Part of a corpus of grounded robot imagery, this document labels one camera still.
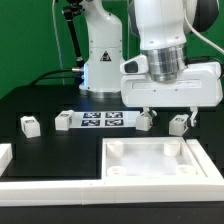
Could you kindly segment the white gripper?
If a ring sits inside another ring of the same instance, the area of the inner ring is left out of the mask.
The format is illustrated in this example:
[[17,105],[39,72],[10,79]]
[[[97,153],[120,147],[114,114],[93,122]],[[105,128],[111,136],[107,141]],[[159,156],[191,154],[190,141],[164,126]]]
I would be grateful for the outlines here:
[[190,64],[175,80],[153,81],[149,75],[126,75],[121,81],[122,101],[127,107],[144,107],[150,122],[152,108],[190,107],[190,125],[197,124],[198,107],[216,106],[223,98],[221,66],[218,62]]

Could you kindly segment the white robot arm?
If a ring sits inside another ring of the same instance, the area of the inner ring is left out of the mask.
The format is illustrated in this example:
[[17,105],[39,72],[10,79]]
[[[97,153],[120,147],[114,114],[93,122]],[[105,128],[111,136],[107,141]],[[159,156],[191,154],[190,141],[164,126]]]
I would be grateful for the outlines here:
[[89,34],[89,59],[84,65],[84,94],[104,97],[119,93],[128,107],[188,107],[195,124],[200,107],[223,98],[221,64],[186,58],[186,34],[194,30],[198,0],[133,0],[129,18],[140,38],[140,54],[125,61],[121,22],[102,0],[83,0]]

